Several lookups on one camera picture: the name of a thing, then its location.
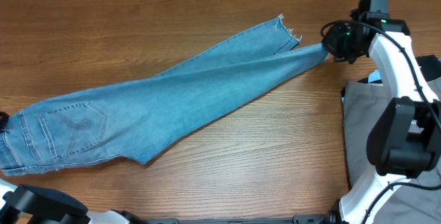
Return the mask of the light blue denim jeans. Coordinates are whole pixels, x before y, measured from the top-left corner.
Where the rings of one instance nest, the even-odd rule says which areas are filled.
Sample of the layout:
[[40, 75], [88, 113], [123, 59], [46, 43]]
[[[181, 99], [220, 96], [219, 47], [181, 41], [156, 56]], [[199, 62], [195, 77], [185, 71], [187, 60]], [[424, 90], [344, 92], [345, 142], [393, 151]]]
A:
[[118, 157], [145, 164], [175, 141], [322, 63], [281, 17], [258, 24], [156, 76], [30, 105], [1, 129], [1, 171], [43, 174]]

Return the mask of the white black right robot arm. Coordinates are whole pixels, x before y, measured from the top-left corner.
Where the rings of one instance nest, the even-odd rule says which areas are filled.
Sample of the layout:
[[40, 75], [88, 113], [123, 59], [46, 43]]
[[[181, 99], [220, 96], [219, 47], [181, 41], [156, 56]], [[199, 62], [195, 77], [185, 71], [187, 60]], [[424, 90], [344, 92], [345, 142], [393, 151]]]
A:
[[378, 210], [440, 158], [440, 100], [413, 55], [405, 21], [392, 19], [389, 0], [359, 0], [349, 20], [325, 24], [322, 44], [336, 62], [363, 55], [379, 70], [389, 104], [367, 139], [369, 165], [324, 223], [371, 223]]

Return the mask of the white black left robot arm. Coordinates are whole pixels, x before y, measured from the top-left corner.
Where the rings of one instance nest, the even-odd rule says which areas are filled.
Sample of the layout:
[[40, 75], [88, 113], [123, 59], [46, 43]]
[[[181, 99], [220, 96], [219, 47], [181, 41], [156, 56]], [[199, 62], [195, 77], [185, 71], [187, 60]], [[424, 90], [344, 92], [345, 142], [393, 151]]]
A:
[[[1, 113], [1, 172], [6, 176], [42, 174], [101, 158], [90, 152], [103, 142], [108, 117], [93, 108], [57, 110], [27, 117]], [[1, 222], [16, 223], [30, 214], [31, 223], [143, 223], [127, 212], [91, 212], [72, 196], [45, 187], [20, 184], [1, 193]]]

